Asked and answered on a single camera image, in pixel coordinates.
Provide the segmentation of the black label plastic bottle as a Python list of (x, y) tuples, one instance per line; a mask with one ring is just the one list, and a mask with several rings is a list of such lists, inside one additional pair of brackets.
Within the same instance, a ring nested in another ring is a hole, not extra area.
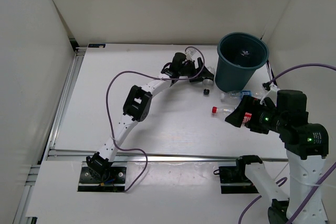
[(203, 83), (202, 82), (202, 85), (203, 85), (203, 95), (209, 96), (210, 90), (212, 89), (214, 82), (213, 83)]

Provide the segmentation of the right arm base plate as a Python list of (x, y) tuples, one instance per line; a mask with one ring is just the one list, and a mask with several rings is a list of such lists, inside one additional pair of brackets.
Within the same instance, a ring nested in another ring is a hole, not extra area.
[(257, 155), (244, 155), (235, 160), (234, 165), (222, 165), (213, 171), (220, 179), (221, 194), (256, 194), (258, 190), (245, 175), (245, 168), (252, 163), (262, 164)]

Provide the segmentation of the blue label plastic bottle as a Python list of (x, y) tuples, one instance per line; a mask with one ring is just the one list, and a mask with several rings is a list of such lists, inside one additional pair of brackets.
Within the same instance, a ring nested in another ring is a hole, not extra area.
[(249, 48), (241, 48), (237, 53), (237, 60), (239, 61), (249, 61), (252, 57), (252, 52)]

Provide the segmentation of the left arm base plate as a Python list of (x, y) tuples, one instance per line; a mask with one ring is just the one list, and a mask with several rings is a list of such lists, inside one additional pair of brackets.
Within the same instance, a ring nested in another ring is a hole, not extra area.
[(125, 190), (126, 178), (126, 165), (112, 165), (106, 172), (103, 172), (102, 176), (100, 176), (95, 175), (86, 163), (82, 163), (77, 191), (93, 193), (121, 193)]

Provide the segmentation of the red label plastic bottle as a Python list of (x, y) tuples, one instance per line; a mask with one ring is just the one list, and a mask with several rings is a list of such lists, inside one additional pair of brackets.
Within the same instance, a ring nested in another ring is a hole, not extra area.
[[(237, 107), (229, 107), (229, 106), (222, 106), (222, 107), (217, 107), (214, 106), (212, 107), (212, 115), (217, 118), (221, 118), (225, 120), (225, 117), (230, 115)], [(243, 124), (242, 126), (248, 127), (249, 122)]]

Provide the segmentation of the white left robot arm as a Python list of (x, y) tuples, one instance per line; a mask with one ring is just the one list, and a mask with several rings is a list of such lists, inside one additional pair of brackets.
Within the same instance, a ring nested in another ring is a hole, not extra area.
[[(113, 127), (109, 108), (109, 93), (113, 83), (123, 74), (135, 74), (149, 78), (151, 81), (142, 86), (133, 85), (131, 87), (122, 108), (119, 125), (118, 127)], [(194, 46), (186, 47), (184, 52), (175, 53), (173, 59), (163, 66), (158, 76), (150, 76), (137, 71), (126, 70), (113, 77), (107, 87), (105, 96), (111, 135), (103, 146), (92, 156), (86, 157), (90, 175), (99, 183), (107, 183), (112, 179), (112, 164), (118, 151), (139, 151), (146, 155), (145, 151), (140, 148), (123, 149), (121, 145), (131, 130), (138, 123), (146, 119), (153, 98), (178, 81), (198, 83), (204, 80), (213, 81), (214, 74), (205, 67), (205, 57), (203, 53)]]

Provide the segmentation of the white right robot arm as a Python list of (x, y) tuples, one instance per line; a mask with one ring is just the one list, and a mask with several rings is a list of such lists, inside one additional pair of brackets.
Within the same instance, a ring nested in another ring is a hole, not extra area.
[(289, 163), (290, 194), (269, 176), (257, 155), (236, 160), (236, 177), (250, 181), (268, 203), (269, 223), (326, 223), (321, 184), (334, 171), (323, 172), (329, 153), (329, 135), (321, 124), (308, 121), (307, 96), (302, 91), (279, 90), (276, 101), (242, 97), (225, 121), (251, 132), (275, 132), (284, 144)]

